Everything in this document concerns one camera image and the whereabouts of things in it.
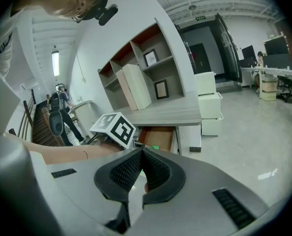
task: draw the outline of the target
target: human arm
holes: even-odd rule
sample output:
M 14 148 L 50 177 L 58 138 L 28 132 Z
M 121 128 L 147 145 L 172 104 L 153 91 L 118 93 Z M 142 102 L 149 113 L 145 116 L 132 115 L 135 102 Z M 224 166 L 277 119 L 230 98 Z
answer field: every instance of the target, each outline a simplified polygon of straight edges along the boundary
M 69 105 L 69 106 L 71 106 L 72 108 L 75 106 L 74 104 L 72 104 L 72 102 L 69 100 L 69 101 L 67 101 L 67 104 Z
M 4 133 L 5 137 L 10 139 L 20 140 L 29 151 L 35 151 L 40 153 L 46 164 L 57 163 L 69 163 L 87 160 L 91 158 L 97 158 L 114 154 L 123 150 L 117 144 L 102 143 L 97 146 L 84 145 L 84 146 L 72 146 L 72 147 L 50 147 L 39 144 L 30 143 L 15 135 Z

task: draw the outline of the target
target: white cabinet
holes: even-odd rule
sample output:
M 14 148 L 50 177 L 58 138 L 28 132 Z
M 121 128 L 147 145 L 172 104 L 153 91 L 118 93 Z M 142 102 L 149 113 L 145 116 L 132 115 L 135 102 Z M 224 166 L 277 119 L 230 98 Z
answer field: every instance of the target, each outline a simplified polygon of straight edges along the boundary
M 203 136 L 219 136 L 223 120 L 222 113 L 220 113 L 220 118 L 218 119 L 203 119 L 201 121 L 201 134 Z
M 202 119 L 218 119 L 221 111 L 220 93 L 205 94 L 198 96 L 199 110 Z
M 198 73 L 194 75 L 198 95 L 216 93 L 215 73 Z

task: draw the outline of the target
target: cable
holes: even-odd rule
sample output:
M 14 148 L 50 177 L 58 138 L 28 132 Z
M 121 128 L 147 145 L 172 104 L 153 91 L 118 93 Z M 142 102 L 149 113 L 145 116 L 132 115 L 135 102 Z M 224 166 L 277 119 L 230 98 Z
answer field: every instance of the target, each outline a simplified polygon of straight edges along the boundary
M 82 81 L 83 81 L 84 83 L 86 83 L 86 79 L 85 79 L 85 77 L 83 77 L 83 73 L 82 73 L 81 65 L 80 65 L 80 62 L 79 62 L 79 57 L 78 57 L 77 47 L 76 47 L 76 41 L 74 41 L 74 44 L 75 44 L 76 56 L 77 56 L 77 60 L 78 60 L 78 64 L 79 64 L 79 68 L 80 68 L 80 72 L 81 72 L 81 75 L 82 75 Z

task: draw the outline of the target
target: white storage box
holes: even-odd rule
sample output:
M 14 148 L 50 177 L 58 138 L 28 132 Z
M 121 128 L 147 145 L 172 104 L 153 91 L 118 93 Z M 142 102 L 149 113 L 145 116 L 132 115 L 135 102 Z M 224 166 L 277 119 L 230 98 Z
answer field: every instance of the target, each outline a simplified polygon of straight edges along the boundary
M 205 94 L 198 96 L 198 104 L 202 119 L 220 118 L 220 105 L 223 97 L 220 93 Z
M 216 93 L 215 73 L 198 73 L 194 75 L 198 95 Z
M 276 100 L 277 92 L 263 92 L 262 99 L 264 101 Z
M 276 92 L 277 91 L 277 82 L 262 82 L 262 90 L 265 92 Z
M 219 136 L 223 119 L 222 113 L 218 119 L 203 119 L 201 121 L 201 134 L 203 136 Z

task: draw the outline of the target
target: open drawer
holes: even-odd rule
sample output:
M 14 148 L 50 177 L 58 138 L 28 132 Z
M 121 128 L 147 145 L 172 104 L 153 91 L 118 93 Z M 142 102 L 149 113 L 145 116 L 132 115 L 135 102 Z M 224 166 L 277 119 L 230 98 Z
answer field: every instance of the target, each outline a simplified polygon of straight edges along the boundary
M 138 142 L 148 146 L 159 146 L 159 150 L 178 153 L 175 127 L 142 127 Z

